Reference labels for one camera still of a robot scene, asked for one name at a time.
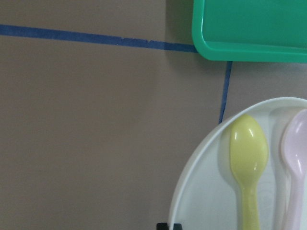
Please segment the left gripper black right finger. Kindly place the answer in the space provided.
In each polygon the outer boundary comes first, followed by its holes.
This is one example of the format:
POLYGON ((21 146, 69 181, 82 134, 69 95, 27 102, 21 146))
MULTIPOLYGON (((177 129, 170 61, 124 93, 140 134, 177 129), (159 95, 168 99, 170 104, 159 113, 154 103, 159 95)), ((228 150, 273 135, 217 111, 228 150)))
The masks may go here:
POLYGON ((182 225, 180 223, 175 223, 173 225, 173 230, 183 230, 182 225))

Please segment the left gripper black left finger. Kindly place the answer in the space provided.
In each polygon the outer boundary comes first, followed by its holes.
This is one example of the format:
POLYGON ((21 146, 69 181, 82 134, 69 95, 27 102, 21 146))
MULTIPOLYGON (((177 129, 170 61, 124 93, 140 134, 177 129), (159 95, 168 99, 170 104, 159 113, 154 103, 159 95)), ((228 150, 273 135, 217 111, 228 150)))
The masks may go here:
POLYGON ((157 223, 156 230, 169 230, 168 224, 166 222, 157 223))

